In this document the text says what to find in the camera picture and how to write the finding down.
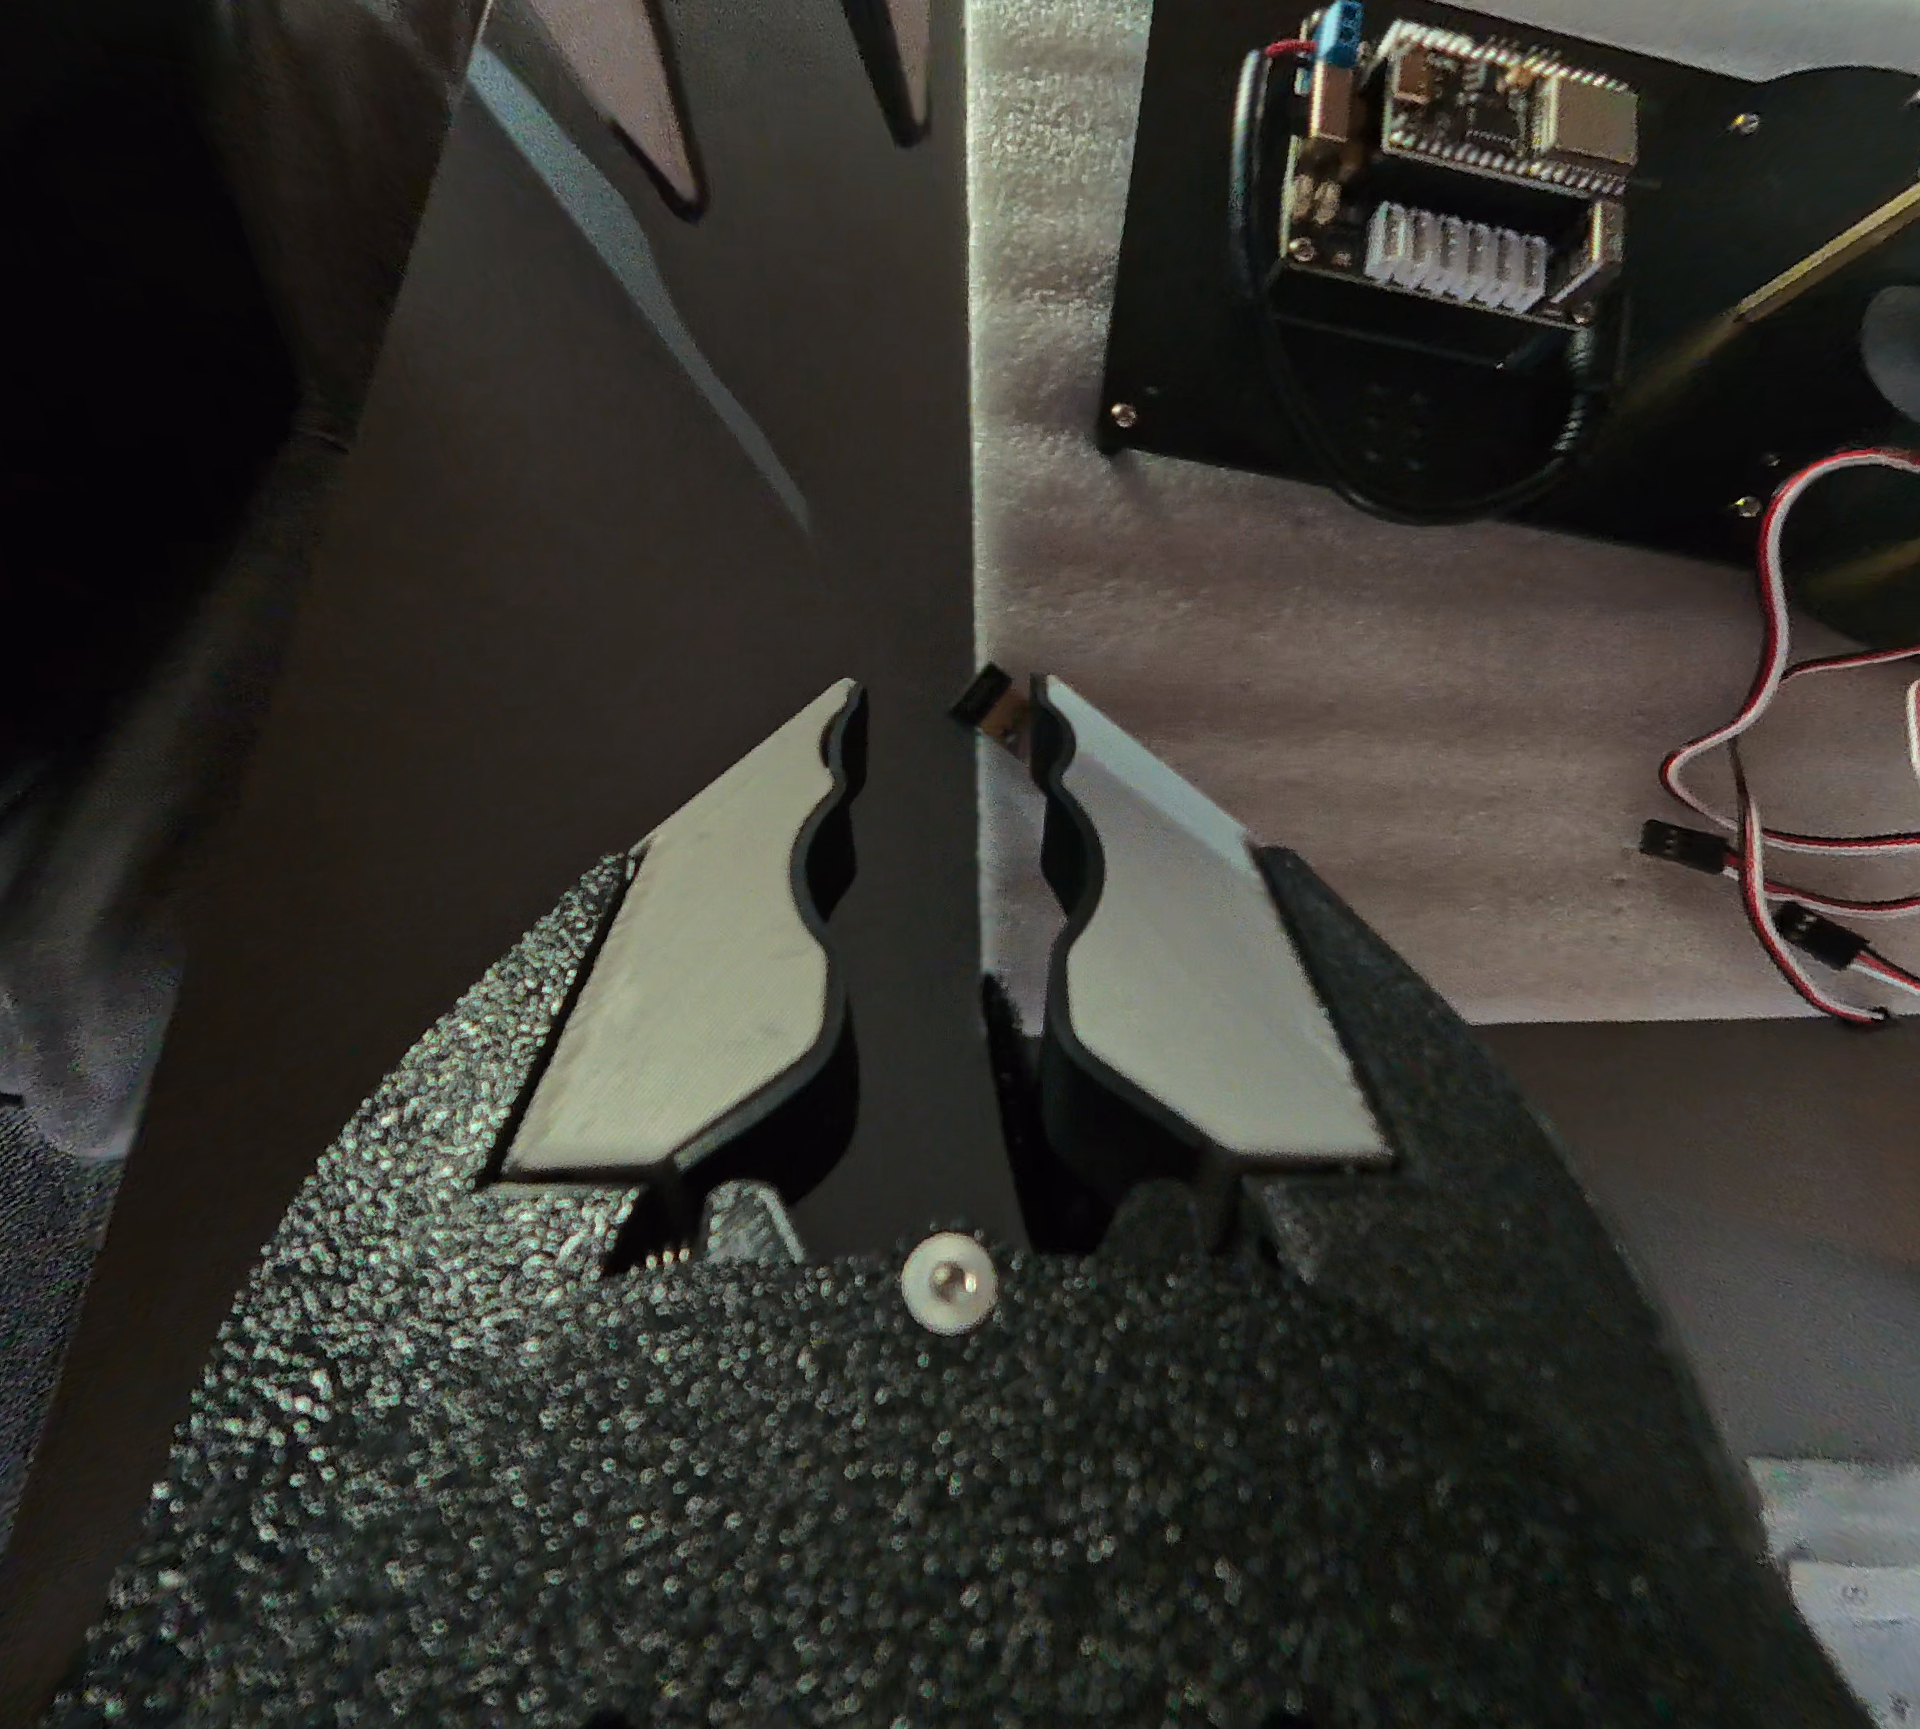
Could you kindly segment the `small black receiver module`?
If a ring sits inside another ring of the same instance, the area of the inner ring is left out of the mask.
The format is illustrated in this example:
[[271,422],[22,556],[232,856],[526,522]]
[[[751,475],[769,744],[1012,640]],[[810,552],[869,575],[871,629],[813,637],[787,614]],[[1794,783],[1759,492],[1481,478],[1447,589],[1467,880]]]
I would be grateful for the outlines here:
[[972,733],[1026,762],[1033,753],[1035,698],[1030,686],[988,663],[948,708]]

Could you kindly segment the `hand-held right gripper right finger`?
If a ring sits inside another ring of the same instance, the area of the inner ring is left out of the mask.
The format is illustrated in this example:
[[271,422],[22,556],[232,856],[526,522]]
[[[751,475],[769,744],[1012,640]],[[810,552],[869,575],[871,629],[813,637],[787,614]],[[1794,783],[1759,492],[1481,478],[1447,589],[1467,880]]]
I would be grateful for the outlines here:
[[1225,1253],[1261,1192],[1397,1189],[1397,1143],[1269,879],[1225,809],[1063,679],[1029,679],[1024,768],[1060,910],[1036,1033],[981,1019],[1026,1244],[1116,1246],[1166,1200]]

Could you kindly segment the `white foam sheet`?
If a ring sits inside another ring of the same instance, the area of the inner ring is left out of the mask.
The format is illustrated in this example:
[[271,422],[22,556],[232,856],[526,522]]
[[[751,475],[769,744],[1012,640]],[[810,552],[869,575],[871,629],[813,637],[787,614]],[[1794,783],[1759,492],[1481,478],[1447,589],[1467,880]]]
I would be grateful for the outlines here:
[[[1743,76],[1917,68],[1917,0],[1516,8]],[[1304,855],[1469,1021],[1804,1017],[1730,883],[1637,852],[1754,658],[1741,570],[1094,447],[1149,12],[965,0],[977,657]]]

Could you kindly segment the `blue toy robot arm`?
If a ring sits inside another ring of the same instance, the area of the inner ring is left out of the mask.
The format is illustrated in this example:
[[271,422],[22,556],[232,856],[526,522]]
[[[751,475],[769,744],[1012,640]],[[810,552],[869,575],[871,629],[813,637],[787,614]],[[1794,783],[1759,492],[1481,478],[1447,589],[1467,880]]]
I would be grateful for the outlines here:
[[1361,0],[1562,49],[1642,104],[1625,267],[1596,325],[1506,327],[1275,280],[1291,76],[1332,0],[1155,0],[1098,441],[1329,488],[1410,528],[1513,521],[1741,565],[1841,450],[1917,456],[1917,76],[1818,43],[1786,71],[1647,53],[1519,0]]

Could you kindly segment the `controller circuit board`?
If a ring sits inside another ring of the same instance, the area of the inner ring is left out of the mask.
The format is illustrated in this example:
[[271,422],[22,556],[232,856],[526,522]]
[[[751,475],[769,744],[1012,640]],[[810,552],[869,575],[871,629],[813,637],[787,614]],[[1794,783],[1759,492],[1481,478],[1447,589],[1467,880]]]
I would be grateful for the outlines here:
[[1596,325],[1619,289],[1638,90],[1562,49],[1393,14],[1309,14],[1288,71],[1273,280],[1351,287],[1506,327]]

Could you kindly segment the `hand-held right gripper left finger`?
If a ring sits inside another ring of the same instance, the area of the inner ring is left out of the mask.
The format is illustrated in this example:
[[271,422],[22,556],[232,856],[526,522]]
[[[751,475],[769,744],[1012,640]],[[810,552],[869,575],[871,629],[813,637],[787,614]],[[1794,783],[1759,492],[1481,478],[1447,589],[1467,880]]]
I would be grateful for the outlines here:
[[828,1086],[869,698],[833,682],[650,830],[502,1138],[508,1183],[681,1183]]

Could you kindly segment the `grey desk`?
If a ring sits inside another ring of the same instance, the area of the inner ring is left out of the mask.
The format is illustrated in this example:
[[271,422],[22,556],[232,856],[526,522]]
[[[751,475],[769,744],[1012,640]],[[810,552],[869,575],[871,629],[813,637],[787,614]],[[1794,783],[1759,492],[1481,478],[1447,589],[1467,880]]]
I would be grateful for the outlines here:
[[[1397,1189],[1024,1244],[982,1030],[958,159],[778,127],[695,285],[777,338],[809,558],[477,101],[327,528],[36,1485],[16,1720],[1863,1724],[1725,1455],[1917,1460],[1917,1268],[1719,1242],[1672,1330],[1454,1004],[1309,858]],[[866,682],[861,1124],[803,1262],[647,1277],[621,1186],[490,1185],[636,841]],[[1748,1372],[1686,1374],[1741,1349]]]

